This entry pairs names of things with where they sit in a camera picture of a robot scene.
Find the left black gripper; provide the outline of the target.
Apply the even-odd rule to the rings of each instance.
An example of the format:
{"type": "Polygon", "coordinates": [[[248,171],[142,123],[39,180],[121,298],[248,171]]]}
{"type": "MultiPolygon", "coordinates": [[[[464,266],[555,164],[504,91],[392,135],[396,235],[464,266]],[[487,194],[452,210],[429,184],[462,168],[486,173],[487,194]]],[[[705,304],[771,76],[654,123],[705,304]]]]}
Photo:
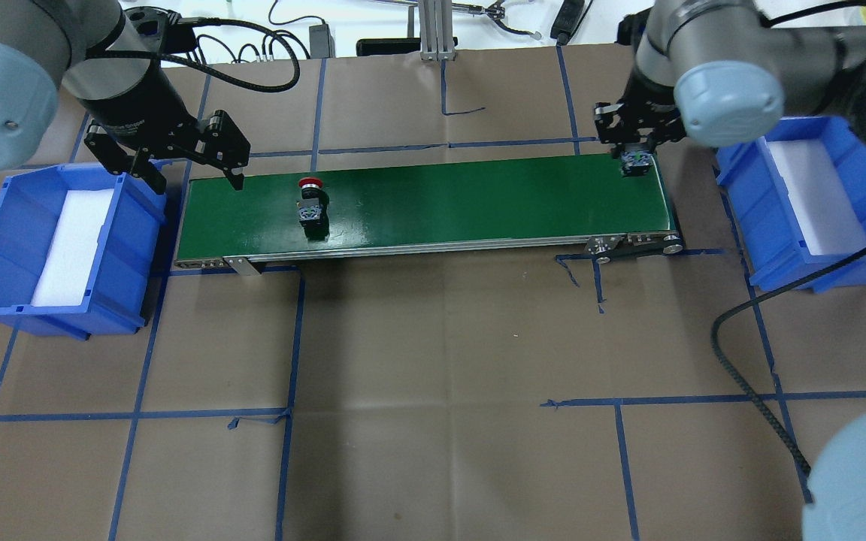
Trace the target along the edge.
{"type": "Polygon", "coordinates": [[[234,191],[244,188],[250,141],[226,110],[195,119],[158,64],[121,95],[83,106],[92,117],[83,146],[109,174],[129,174],[165,194],[165,176],[149,157],[179,156],[217,169],[234,191]]]}

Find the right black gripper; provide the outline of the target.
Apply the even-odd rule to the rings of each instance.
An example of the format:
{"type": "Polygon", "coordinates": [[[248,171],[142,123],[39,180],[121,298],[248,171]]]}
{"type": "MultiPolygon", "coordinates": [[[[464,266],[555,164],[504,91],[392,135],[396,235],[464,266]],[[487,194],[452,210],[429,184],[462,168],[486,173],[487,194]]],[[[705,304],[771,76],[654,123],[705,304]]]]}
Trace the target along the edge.
{"type": "Polygon", "coordinates": [[[631,143],[676,143],[686,137],[674,89],[639,71],[630,73],[618,104],[595,104],[592,114],[597,138],[610,147],[613,159],[631,143]]]}

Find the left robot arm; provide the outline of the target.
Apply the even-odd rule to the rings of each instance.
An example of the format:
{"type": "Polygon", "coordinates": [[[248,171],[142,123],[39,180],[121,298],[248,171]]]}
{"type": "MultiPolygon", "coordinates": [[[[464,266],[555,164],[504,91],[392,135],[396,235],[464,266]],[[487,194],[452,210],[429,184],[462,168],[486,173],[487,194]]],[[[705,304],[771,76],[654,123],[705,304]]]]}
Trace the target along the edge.
{"type": "Polygon", "coordinates": [[[117,1],[0,1],[0,171],[37,153],[64,89],[92,117],[83,145],[107,174],[156,194],[157,161],[186,159],[242,189],[250,142],[229,114],[196,119],[165,75],[171,53],[195,47],[192,22],[117,1]]]}

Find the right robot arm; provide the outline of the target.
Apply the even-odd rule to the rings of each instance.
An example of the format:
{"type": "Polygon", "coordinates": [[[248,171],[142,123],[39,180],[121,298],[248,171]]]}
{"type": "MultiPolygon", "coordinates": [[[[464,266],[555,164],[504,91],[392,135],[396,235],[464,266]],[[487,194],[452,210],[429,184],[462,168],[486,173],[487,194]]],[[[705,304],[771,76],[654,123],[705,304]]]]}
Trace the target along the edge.
{"type": "MultiPolygon", "coordinates": [[[[619,25],[634,50],[628,85],[616,103],[595,106],[598,138],[613,157],[650,153],[693,138],[724,150],[770,132],[786,114],[844,119],[866,145],[866,26],[787,28],[752,1],[656,1],[619,25]]],[[[733,316],[866,259],[866,246],[729,309],[709,339],[722,369],[786,446],[807,482],[804,540],[866,540],[866,415],[832,437],[810,464],[722,349],[733,316]]]]}

